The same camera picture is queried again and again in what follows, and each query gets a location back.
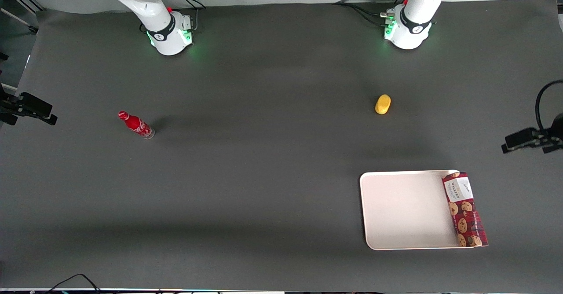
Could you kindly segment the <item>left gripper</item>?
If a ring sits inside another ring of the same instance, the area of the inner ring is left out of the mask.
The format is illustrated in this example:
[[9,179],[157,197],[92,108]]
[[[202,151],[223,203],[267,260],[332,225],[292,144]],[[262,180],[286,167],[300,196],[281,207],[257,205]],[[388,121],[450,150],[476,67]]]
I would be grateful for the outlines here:
[[[542,143],[544,154],[563,149],[563,114],[557,115],[551,127],[546,128],[540,120],[540,131],[545,138]],[[521,148],[536,148],[541,145],[541,138],[537,135],[535,128],[525,128],[509,134],[505,137],[505,143],[501,146],[503,154],[520,150]]]

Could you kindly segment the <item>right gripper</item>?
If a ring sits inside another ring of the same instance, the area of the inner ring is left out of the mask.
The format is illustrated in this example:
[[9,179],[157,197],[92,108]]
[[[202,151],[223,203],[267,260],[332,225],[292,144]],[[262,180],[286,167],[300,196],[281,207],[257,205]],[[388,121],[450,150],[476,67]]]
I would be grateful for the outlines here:
[[20,96],[15,96],[0,93],[0,121],[2,123],[15,125],[18,120],[16,114],[19,112],[19,107],[26,111],[27,116],[49,125],[55,125],[58,121],[58,117],[51,114],[52,105],[32,94],[21,93]]

